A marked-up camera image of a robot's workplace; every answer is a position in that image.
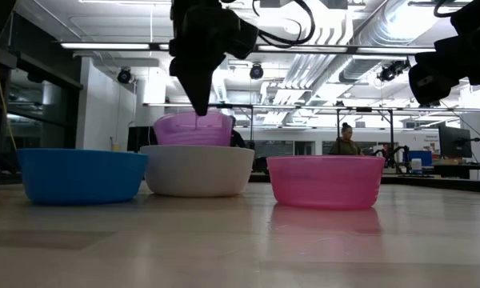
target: table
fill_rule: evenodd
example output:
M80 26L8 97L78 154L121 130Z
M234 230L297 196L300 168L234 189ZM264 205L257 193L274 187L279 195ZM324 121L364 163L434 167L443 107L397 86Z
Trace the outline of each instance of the table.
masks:
M431 174L441 175L441 177L459 177L460 179L469 179L471 170L480 170L480 165L459 164L447 165L439 164L434 166L424 166L423 170Z

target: blue bowl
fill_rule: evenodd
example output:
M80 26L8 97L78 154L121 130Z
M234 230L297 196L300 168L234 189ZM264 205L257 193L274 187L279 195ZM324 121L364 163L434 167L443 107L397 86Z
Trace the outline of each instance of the blue bowl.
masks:
M36 204L89 205L131 200L147 155L96 150L19 149L26 196Z

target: blue box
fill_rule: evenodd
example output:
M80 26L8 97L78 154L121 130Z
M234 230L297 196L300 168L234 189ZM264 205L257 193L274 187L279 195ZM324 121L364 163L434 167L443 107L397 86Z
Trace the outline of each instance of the blue box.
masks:
M432 166L432 151L409 151L409 161L421 159L422 166Z

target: black cable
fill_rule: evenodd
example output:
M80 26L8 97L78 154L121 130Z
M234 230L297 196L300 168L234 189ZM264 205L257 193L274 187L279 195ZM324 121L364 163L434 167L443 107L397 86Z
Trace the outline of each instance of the black cable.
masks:
M440 100L440 102L441 102L441 104L443 104L446 108L449 109L449 107L448 107L443 101ZM468 124L468 122L466 122L464 119L462 119L457 113L455 113L455 111L452 110L451 113L453 113L455 116L457 116L457 118L458 118L462 123L466 124L466 126L468 126L469 128L471 128L472 131L475 132L476 134L478 134L478 136L480 137L480 133L479 133L478 131L476 131L476 129L473 128L470 124ZM471 154L473 155L474 160L480 165L480 161L477 159L476 156L474 156L473 151L471 151Z
M439 8L446 3L446 2L452 2L451 0L439 0L438 4L434 7L434 16L437 18L448 18L451 17L453 14L457 13L457 11L454 12L449 12L449 13L439 13Z
M256 6L254 5L254 3L255 3L256 1L261 1L261 0L253 0L253 3L252 3L253 12L256 14L256 16L261 17L260 14L256 11ZM284 18L284 19L289 20L289 21L292 21L292 22L294 22L294 23L296 23L296 24L298 25L298 36L297 36L297 40L299 40L300 37L301 37L301 35L302 35L302 25L301 25L301 23L299 23L299 22L297 22L297 21L295 21L295 20L293 20L293 19L289 19L289 18ZM291 47L292 47L292 45L280 45L280 44L275 44L275 43L269 41L265 36L263 36L263 35L261 35L261 34L259 35L259 37L260 37L263 41L265 41L268 45L271 45L271 46L274 46L274 47L277 47L277 48L280 48L280 49L288 49L288 48L291 48Z
M299 5L310 16L310 21L311 21L310 32L304 39L288 40L288 39L284 39L284 38L280 38L278 36L275 36L275 35L273 35L271 33L268 33L264 30L260 30L258 32L258 36L260 36L260 38L262 38L262 36L263 36L264 38L269 38L271 40L280 42L282 44L287 44L288 46L301 45L301 44L304 44L304 43L308 42L309 40L311 40L311 38L314 36L314 31L315 31L315 28L316 28L315 23L314 23L313 13L311 12L310 7L303 0L294 0L294 2L297 3L297 5Z

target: dark hair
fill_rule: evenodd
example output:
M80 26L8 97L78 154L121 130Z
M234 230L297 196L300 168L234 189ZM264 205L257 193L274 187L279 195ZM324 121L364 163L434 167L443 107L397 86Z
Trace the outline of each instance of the dark hair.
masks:
M233 116L233 115L230 115L230 118L231 118L231 124L233 125L233 127L236 125L237 123L237 119Z
M347 129L352 128L347 122L342 124L342 132L345 132Z

